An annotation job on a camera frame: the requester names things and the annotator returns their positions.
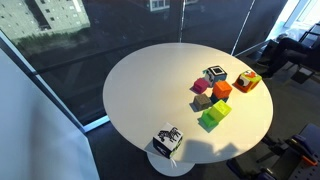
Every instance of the table top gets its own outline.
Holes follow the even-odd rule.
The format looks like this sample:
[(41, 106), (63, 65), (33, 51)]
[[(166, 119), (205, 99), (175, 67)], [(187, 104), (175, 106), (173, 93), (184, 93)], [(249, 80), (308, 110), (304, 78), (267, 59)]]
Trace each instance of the table top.
[[(109, 73), (103, 88), (105, 110), (119, 133), (138, 148), (157, 154), (152, 138), (168, 122), (181, 130), (175, 161), (211, 163), (238, 156), (255, 146), (268, 131), (273, 105), (263, 81), (243, 93), (234, 86), (227, 104), (232, 111), (218, 126), (205, 128), (202, 111), (191, 106), (190, 90), (208, 67), (219, 65), (233, 84), (251, 70), (237, 58), (214, 48), (165, 43), (133, 52)], [(211, 96), (212, 88), (204, 93)]]

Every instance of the cube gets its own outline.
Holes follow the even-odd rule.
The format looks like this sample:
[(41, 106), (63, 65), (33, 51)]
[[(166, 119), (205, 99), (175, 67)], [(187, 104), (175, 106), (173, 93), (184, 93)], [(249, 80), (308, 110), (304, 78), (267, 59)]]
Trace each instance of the cube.
[(217, 103), (219, 100), (222, 100), (224, 102), (227, 102), (229, 99), (229, 97), (225, 97), (225, 98), (217, 98), (215, 94), (211, 94), (211, 97), (210, 97), (210, 100), (211, 100), (211, 103), (212, 104), (215, 104)]
[(215, 82), (227, 79), (227, 73), (220, 66), (212, 66), (204, 70), (204, 79), (209, 83), (209, 87), (213, 87)]
[(211, 116), (209, 116), (210, 109), (206, 109), (202, 112), (201, 120), (207, 127), (213, 127), (218, 125), (218, 122), (215, 121)]
[(242, 92), (249, 92), (257, 86), (262, 77), (255, 72), (248, 70), (239, 75), (234, 86)]
[(183, 133), (179, 129), (166, 123), (159, 133), (153, 136), (153, 147), (163, 156), (170, 159), (180, 146), (182, 137)]
[(196, 107), (198, 111), (202, 111), (212, 106), (212, 103), (206, 94), (200, 94), (194, 97), (193, 105)]
[(214, 83), (212, 92), (219, 98), (227, 98), (232, 91), (232, 87), (227, 83), (227, 81), (218, 81)]
[(212, 117), (218, 123), (225, 118), (231, 111), (231, 107), (224, 101), (219, 100), (209, 110), (208, 116)]
[(208, 86), (209, 83), (206, 80), (204, 80), (203, 78), (199, 78), (194, 82), (192, 89), (195, 92), (202, 94)]

